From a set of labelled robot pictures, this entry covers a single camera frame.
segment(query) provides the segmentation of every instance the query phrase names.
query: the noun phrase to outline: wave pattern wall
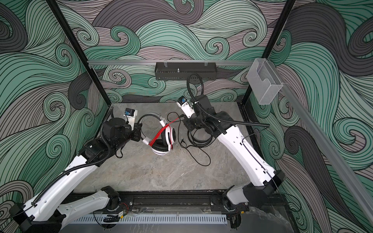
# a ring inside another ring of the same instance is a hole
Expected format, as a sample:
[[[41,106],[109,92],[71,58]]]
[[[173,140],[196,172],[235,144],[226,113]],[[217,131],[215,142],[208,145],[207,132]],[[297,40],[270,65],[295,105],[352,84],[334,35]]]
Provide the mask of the wave pattern wall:
[[[261,57],[285,1],[58,0],[88,59],[253,60]],[[154,67],[96,66],[112,102],[169,102],[183,81],[156,81]],[[246,67],[220,67],[211,101],[240,101]]]
[[[107,110],[46,1],[2,2],[0,219],[61,173],[96,135]],[[17,228],[12,219],[0,221],[3,232]]]
[[[373,194],[373,1],[300,2],[270,60]],[[250,101],[256,119],[271,124],[257,138],[287,175],[280,191],[300,232],[373,232],[282,92],[270,106]]]

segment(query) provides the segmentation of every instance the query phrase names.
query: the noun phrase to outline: side wall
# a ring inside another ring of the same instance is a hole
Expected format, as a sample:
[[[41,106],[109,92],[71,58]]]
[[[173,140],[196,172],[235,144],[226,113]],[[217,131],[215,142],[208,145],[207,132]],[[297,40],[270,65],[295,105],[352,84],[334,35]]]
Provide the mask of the side wall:
[[[89,60],[253,60],[262,56],[285,1],[57,2]],[[188,96],[185,81],[157,81],[154,68],[96,66],[96,72],[115,103]],[[219,67],[218,80],[206,82],[205,94],[215,102],[241,101],[247,72],[246,67]]]
[[[106,110],[45,0],[0,1],[0,219],[70,163]]]
[[[373,194],[372,28],[373,1],[298,6],[269,59]],[[373,232],[282,92],[269,106],[250,101],[252,120],[271,124],[257,137],[266,161],[288,177],[280,191],[301,232]]]

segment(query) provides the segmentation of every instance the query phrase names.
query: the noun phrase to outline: horizontal metal rail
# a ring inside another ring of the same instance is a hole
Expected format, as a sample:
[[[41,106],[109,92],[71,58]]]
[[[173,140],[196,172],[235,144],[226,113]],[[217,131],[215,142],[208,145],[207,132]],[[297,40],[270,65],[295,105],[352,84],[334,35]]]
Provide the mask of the horizontal metal rail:
[[[253,60],[240,61],[240,60],[130,60],[130,59],[99,59],[88,60],[90,66],[155,66],[157,62],[203,62],[207,65],[209,62],[216,63],[217,66],[251,66]]]

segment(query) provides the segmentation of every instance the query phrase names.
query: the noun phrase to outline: headphones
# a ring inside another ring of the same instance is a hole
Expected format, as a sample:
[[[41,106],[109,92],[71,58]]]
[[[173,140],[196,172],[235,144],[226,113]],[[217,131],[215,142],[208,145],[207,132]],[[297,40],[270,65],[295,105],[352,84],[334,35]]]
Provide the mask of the headphones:
[[[157,113],[147,113],[143,115],[138,122],[140,122],[143,117],[145,116],[154,116],[157,119],[159,119],[159,123],[162,125],[162,127],[165,127],[168,122],[166,119],[164,119],[161,115]],[[142,138],[142,142],[144,142],[146,145],[149,145],[151,142],[151,139],[148,137]],[[168,125],[161,133],[161,139],[156,139],[151,146],[151,149],[153,152],[157,155],[165,155],[168,152],[172,150],[172,144],[174,144],[176,141],[176,132],[175,129],[171,126]]]

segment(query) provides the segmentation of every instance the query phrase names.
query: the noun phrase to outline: red string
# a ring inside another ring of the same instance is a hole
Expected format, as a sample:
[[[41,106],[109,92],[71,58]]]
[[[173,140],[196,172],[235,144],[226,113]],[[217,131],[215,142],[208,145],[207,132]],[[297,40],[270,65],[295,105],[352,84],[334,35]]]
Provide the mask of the red string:
[[[161,130],[159,130],[159,132],[157,133],[157,135],[150,141],[150,143],[149,143],[149,146],[153,146],[153,144],[154,144],[154,142],[157,140],[157,138],[161,135],[161,133],[167,128],[167,126],[169,125],[169,124],[171,124],[172,122],[174,122],[174,121],[176,121],[177,119],[179,119],[179,118],[176,118],[176,119],[174,119],[173,121],[171,121],[170,123],[168,123],[167,125],[165,125],[163,128],[161,128]]]

